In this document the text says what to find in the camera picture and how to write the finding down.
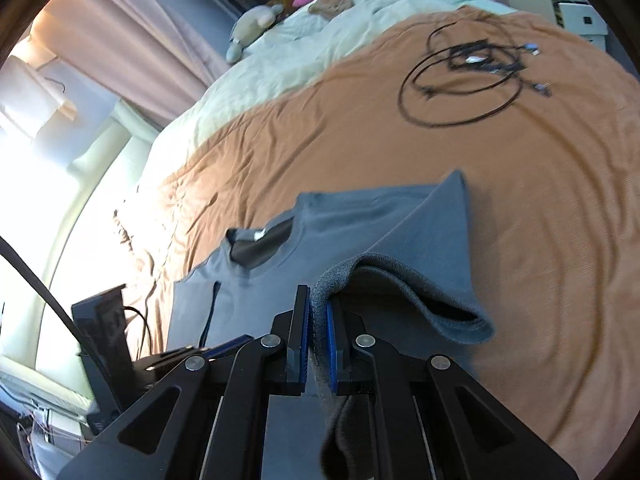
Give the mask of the grey t-shirt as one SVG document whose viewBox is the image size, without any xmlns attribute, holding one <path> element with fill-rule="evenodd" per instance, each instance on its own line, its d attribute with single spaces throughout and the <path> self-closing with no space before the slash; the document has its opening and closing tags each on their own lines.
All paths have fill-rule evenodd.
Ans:
<svg viewBox="0 0 640 480">
<path fill-rule="evenodd" d="M 407 356 L 459 360 L 494 324 L 472 285 L 463 174 L 436 184 L 303 193 L 262 229 L 231 229 L 174 286 L 170 348 L 262 336 L 311 289 L 311 389 L 269 404 L 268 479 L 367 479 L 372 454 L 362 396 L 329 386 L 329 313 L 344 308 Z"/>
</svg>

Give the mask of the cream bed headboard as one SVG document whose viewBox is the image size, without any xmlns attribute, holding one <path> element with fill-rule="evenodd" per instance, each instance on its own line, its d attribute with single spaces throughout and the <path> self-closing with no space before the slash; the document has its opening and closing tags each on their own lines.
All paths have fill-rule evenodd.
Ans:
<svg viewBox="0 0 640 480">
<path fill-rule="evenodd" d="M 157 136 L 126 102 L 63 168 L 37 155 L 1 155 L 1 235 L 64 309 L 126 280 L 114 212 L 134 192 Z M 88 411 L 93 394 L 79 346 L 55 313 L 7 264 L 1 266 L 1 381 L 23 396 Z"/>
</svg>

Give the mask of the orange-brown blanket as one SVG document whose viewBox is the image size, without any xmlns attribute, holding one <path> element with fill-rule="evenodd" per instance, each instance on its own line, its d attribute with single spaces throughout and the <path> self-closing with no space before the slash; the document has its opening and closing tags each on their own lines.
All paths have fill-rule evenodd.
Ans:
<svg viewBox="0 0 640 480">
<path fill-rule="evenodd" d="M 538 44 L 527 79 L 424 101 L 402 86 L 428 50 Z M 172 289 L 232 226 L 303 192 L 427 184 L 463 171 L 474 288 L 496 324 L 480 380 L 583 479 L 604 477 L 639 411 L 639 84 L 614 58 L 526 13 L 414 14 L 305 87 L 254 106 L 115 214 L 140 262 L 151 349 Z"/>
</svg>

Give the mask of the pink curtain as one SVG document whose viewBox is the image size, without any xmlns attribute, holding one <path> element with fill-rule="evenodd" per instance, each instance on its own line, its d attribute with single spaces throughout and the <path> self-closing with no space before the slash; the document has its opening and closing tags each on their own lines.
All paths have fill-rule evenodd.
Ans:
<svg viewBox="0 0 640 480">
<path fill-rule="evenodd" d="M 163 127 L 229 68 L 227 0 L 50 0 L 32 36 Z"/>
</svg>

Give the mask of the cream plush toy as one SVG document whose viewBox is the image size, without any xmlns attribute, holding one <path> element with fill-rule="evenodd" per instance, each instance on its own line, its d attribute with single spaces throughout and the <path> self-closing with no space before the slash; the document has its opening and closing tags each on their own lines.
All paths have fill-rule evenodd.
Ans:
<svg viewBox="0 0 640 480">
<path fill-rule="evenodd" d="M 281 3 L 272 6 L 254 6 L 240 16 L 232 27 L 229 45 L 226 53 L 226 61 L 232 65 L 242 58 L 246 47 L 255 42 L 270 28 L 278 16 L 283 12 Z"/>
</svg>

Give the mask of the cream bear-print duvet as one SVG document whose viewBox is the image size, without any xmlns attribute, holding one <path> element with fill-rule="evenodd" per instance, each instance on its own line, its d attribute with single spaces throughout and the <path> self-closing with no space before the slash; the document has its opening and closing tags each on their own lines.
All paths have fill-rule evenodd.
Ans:
<svg viewBox="0 0 640 480">
<path fill-rule="evenodd" d="M 330 65 L 414 14 L 453 11 L 462 6 L 498 15 L 514 11 L 494 0 L 349 1 L 352 6 L 330 20 L 311 13 L 311 5 L 306 4 L 264 32 L 240 62 L 156 138 L 139 180 L 140 188 L 161 184 L 236 116 L 305 87 Z"/>
</svg>

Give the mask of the white bedside cabinet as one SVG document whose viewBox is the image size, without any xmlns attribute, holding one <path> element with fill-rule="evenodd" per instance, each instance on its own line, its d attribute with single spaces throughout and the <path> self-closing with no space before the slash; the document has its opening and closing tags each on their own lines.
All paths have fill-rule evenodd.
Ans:
<svg viewBox="0 0 640 480">
<path fill-rule="evenodd" d="M 608 25 L 588 0 L 506 0 L 520 11 L 537 14 L 548 22 L 606 50 Z"/>
</svg>

